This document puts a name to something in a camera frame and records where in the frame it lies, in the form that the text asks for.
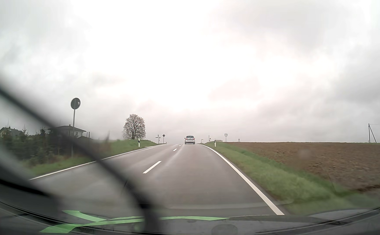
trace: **asphalt road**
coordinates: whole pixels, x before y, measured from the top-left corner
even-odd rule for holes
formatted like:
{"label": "asphalt road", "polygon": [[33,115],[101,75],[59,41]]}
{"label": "asphalt road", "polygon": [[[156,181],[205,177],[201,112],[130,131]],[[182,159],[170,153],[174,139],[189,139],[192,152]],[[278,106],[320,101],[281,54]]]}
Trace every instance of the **asphalt road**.
{"label": "asphalt road", "polygon": [[[125,170],[159,205],[161,216],[276,214],[237,171],[202,145],[159,145],[105,161]],[[123,184],[114,181],[97,163],[31,182],[59,195],[61,210],[77,210],[106,219],[141,215]]]}

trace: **round traffic sign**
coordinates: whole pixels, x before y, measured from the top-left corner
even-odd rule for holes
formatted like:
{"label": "round traffic sign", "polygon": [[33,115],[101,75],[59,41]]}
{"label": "round traffic sign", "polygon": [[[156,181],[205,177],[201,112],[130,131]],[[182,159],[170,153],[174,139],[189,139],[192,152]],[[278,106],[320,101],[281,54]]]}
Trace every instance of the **round traffic sign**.
{"label": "round traffic sign", "polygon": [[80,104],[81,104],[81,101],[78,98],[74,98],[71,100],[72,109],[78,109]]}

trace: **overcast sky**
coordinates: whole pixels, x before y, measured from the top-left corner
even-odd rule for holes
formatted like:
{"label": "overcast sky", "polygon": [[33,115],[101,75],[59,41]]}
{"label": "overcast sky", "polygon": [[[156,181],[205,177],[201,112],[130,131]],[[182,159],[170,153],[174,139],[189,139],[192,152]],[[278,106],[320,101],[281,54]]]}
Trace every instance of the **overcast sky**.
{"label": "overcast sky", "polygon": [[[0,0],[0,82],[93,138],[367,142],[380,0]],[[0,128],[38,125],[0,103]],[[380,142],[380,126],[372,126]]]}

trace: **grass verge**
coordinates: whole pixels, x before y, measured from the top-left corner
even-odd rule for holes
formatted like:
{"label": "grass verge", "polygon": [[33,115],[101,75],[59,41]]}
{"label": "grass verge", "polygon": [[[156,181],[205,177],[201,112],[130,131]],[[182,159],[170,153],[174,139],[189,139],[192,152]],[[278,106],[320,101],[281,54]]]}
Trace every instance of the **grass verge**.
{"label": "grass verge", "polygon": [[[148,146],[155,146],[156,143],[147,140],[140,141],[140,148],[138,147],[138,140],[117,140],[110,143],[110,156],[114,156],[121,153],[130,152],[133,150],[138,150]],[[73,166],[81,165],[90,162],[91,159],[88,157],[77,156],[73,158],[63,158],[58,157],[58,160],[54,163],[38,164],[30,167],[30,172],[35,176],[40,176],[43,174],[51,173],[54,171],[59,171],[62,169],[70,168]]]}
{"label": "grass verge", "polygon": [[205,145],[229,161],[263,187],[292,214],[307,215],[349,208],[372,208],[379,205],[365,195],[346,190],[316,175],[290,168],[282,163],[226,143]]}

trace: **silver car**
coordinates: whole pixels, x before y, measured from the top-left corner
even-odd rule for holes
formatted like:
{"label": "silver car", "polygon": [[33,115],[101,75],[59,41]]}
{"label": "silver car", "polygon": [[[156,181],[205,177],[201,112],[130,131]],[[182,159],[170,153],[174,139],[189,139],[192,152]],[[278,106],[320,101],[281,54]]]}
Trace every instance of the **silver car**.
{"label": "silver car", "polygon": [[194,136],[186,136],[186,138],[184,138],[184,144],[188,144],[188,143],[191,143],[191,144],[196,143],[196,139],[194,138]]}

